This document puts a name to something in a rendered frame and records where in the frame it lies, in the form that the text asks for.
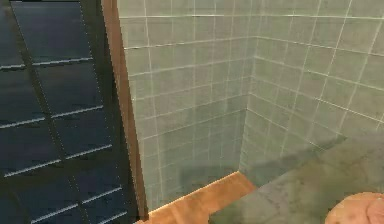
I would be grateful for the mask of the tan round object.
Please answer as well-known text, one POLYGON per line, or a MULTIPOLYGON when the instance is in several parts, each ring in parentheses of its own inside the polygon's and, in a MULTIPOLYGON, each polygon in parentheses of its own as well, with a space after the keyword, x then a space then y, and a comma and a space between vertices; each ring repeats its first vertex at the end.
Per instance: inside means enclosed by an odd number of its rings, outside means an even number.
POLYGON ((329 211, 324 224, 384 224, 384 194, 350 195, 329 211))

